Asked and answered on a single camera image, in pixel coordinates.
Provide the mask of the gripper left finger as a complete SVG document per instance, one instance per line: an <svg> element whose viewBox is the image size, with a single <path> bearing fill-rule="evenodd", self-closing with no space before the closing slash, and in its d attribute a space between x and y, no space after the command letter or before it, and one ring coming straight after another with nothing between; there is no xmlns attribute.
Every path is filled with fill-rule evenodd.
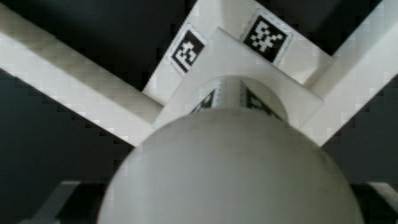
<svg viewBox="0 0 398 224"><path fill-rule="evenodd" d="M107 184L62 181L30 218L18 224L96 224Z"/></svg>

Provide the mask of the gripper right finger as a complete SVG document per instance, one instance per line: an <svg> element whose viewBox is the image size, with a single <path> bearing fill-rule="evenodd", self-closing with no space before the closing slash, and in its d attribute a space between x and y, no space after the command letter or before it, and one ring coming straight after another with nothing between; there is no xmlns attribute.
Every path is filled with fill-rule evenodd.
<svg viewBox="0 0 398 224"><path fill-rule="evenodd" d="M386 182L350 185L365 224L398 224L398 189Z"/></svg>

